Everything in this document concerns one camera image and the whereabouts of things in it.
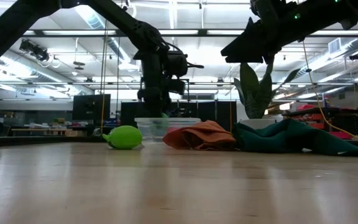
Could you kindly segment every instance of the green ball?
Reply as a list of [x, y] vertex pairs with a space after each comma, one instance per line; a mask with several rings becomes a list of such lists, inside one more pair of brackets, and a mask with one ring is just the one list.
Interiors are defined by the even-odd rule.
[[116, 149], [133, 149], [142, 144], [142, 133], [132, 126], [121, 126], [111, 130], [108, 136], [103, 136], [110, 146]]

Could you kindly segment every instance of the plant leaf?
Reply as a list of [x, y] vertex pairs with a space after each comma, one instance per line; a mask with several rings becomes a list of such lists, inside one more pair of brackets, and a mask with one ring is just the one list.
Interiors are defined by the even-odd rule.
[[268, 74], [268, 73], [272, 74], [272, 72], [273, 72], [273, 63], [270, 63], [270, 64], [267, 65], [265, 75]]
[[255, 101], [258, 103], [260, 110], [265, 113], [265, 110], [267, 109], [272, 100], [273, 94], [272, 76], [270, 75], [270, 73], [265, 74], [264, 78], [259, 83], [259, 88], [260, 90], [256, 94]]
[[261, 108], [258, 102], [252, 96], [250, 91], [244, 92], [244, 96], [246, 99], [245, 108], [246, 114], [249, 119], [260, 119], [265, 114], [265, 108]]
[[284, 84], [286, 84], [286, 83], [292, 81], [292, 80], [296, 77], [296, 74], [298, 74], [298, 72], [299, 72], [300, 70], [301, 70], [301, 69], [299, 68], [299, 69], [296, 69], [296, 70], [292, 71], [292, 72], [287, 76], [287, 78], [284, 80], [284, 82], [283, 82], [282, 85], [284, 85]]
[[277, 93], [277, 90], [273, 90], [273, 91], [272, 91], [272, 99], [273, 99], [273, 97], [276, 95], [276, 93]]
[[255, 96], [259, 91], [258, 76], [248, 63], [241, 63], [240, 65], [240, 82], [243, 93], [250, 91]]
[[242, 92], [240, 80], [234, 78], [234, 86], [237, 88], [237, 91], [239, 92], [240, 102], [245, 106], [244, 94]]

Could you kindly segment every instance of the red object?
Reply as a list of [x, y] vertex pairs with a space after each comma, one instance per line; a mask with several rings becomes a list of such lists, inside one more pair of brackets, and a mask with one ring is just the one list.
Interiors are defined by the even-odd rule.
[[321, 114], [312, 114], [312, 115], [311, 115], [311, 119], [312, 119], [312, 120], [322, 120], [322, 119], [323, 119], [323, 115], [321, 115]]
[[324, 129], [324, 123], [311, 123], [309, 125], [316, 129]]
[[340, 139], [347, 139], [347, 140], [352, 139], [352, 136], [350, 134], [343, 133], [340, 131], [331, 131], [329, 133]]
[[296, 110], [299, 111], [299, 110], [307, 110], [307, 109], [312, 109], [312, 108], [314, 108], [313, 105], [301, 105], [301, 106], [298, 106], [296, 108]]
[[171, 131], [162, 140], [175, 149], [232, 151], [236, 144], [233, 135], [215, 121]]

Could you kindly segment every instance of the potted plant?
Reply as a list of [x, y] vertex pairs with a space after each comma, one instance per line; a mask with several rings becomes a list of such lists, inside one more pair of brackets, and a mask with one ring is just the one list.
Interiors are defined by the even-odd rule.
[[[277, 88], [292, 81], [300, 69], [292, 71], [285, 81]], [[276, 94], [276, 90], [272, 89], [273, 64], [268, 64], [265, 75], [261, 81], [255, 71], [248, 65], [248, 63], [241, 63], [240, 65], [240, 80], [234, 79], [240, 101], [244, 105], [248, 120], [240, 121], [242, 124], [248, 125], [254, 129], [265, 128], [270, 124], [275, 123], [274, 119], [262, 119], [265, 110], [269, 106], [272, 98]]]

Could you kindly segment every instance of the orange cable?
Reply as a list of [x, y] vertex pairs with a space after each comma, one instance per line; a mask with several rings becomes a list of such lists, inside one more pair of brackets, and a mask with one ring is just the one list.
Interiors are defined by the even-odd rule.
[[353, 138], [355, 138], [355, 139], [358, 140], [358, 136], [356, 136], [356, 135], [354, 135], [354, 134], [352, 134], [352, 133], [350, 133], [350, 132], [348, 132], [348, 131], [345, 131], [345, 130], [339, 128], [339, 127], [336, 127], [336, 126], [332, 125], [331, 123], [329, 123], [329, 122], [327, 121], [327, 119], [326, 119], [326, 117], [325, 117], [325, 115], [324, 115], [323, 109], [321, 109], [321, 106], [320, 106], [320, 100], [319, 100], [319, 98], [318, 98], [318, 94], [317, 94], [317, 91], [316, 91], [316, 87], [314, 87], [314, 85], [313, 85], [313, 79], [312, 79], [312, 77], [311, 77], [310, 68], [309, 68], [308, 56], [307, 56], [307, 54], [306, 54], [305, 42], [303, 41], [302, 43], [303, 43], [303, 51], [305, 52], [305, 60], [306, 60], [306, 65], [307, 65], [307, 67], [308, 67], [308, 73], [309, 73], [309, 77], [310, 77], [311, 86], [312, 86], [312, 88], [313, 88], [313, 90], [314, 90], [314, 93], [316, 94], [316, 97], [317, 97], [317, 105], [318, 105], [318, 108], [320, 109], [320, 113], [321, 113], [321, 115], [323, 116], [323, 119], [324, 119], [325, 123], [327, 123], [330, 127], [334, 128], [334, 129], [337, 129], [338, 131], [342, 131], [342, 132], [344, 132], [344, 133], [346, 133], [346, 134], [348, 134], [348, 135], [350, 135], [350, 136], [352, 136]]

